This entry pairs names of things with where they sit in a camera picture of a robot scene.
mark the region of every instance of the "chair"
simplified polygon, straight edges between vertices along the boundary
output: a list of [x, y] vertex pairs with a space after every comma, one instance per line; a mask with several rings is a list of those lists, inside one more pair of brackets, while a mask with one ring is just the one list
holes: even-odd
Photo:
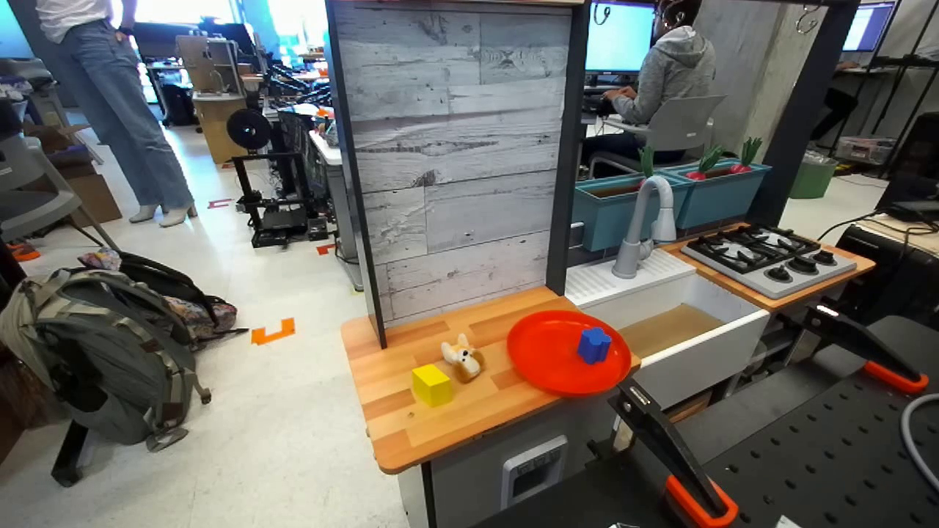
[[[626, 132], [639, 134], [651, 151], [685, 151], [682, 160], [701, 154], [711, 141], [713, 110], [726, 97], [686, 97], [667, 98], [648, 126], [626, 126]], [[639, 159], [622, 151], [594, 151], [591, 175], [597, 163], [610, 163], [626, 173], [639, 170]]]
[[[42, 228], [55, 226], [60, 219], [71, 219], [71, 214], [82, 214], [89, 226], [105, 239], [113, 250], [118, 244], [105, 228], [85, 210], [77, 189], [66, 181], [55, 163], [42, 151], [35, 138], [0, 138], [0, 238], [20, 239]], [[30, 181], [42, 175], [51, 179], [52, 189], [33, 189]]]

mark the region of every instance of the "computer monitor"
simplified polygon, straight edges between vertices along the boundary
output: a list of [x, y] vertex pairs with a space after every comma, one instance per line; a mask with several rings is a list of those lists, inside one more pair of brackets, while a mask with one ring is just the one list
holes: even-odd
[[651, 0], [597, 0], [586, 28], [586, 82], [622, 82], [644, 71], [654, 32]]
[[845, 52], [877, 52], [899, 3], [859, 3], [851, 19]]

